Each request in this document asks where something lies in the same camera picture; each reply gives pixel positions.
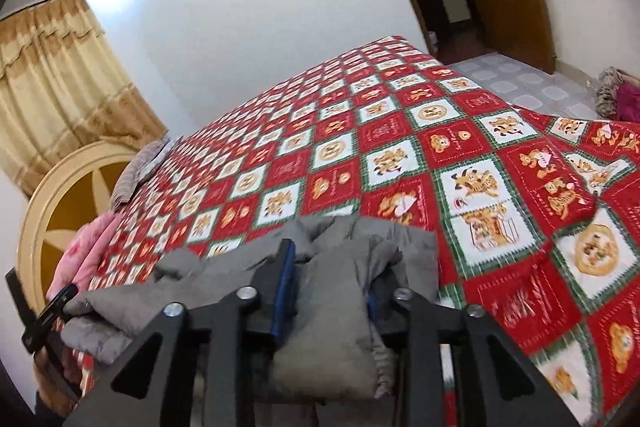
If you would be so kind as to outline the left hand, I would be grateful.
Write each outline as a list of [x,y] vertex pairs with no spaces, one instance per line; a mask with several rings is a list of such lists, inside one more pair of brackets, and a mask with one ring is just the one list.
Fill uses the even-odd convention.
[[[61,355],[63,375],[69,383],[79,385],[82,380],[81,369],[73,355],[73,350],[64,346]],[[34,374],[38,384],[38,395],[43,404],[59,417],[66,416],[73,410],[73,401],[58,387],[49,375],[49,355],[41,349],[34,355]]]

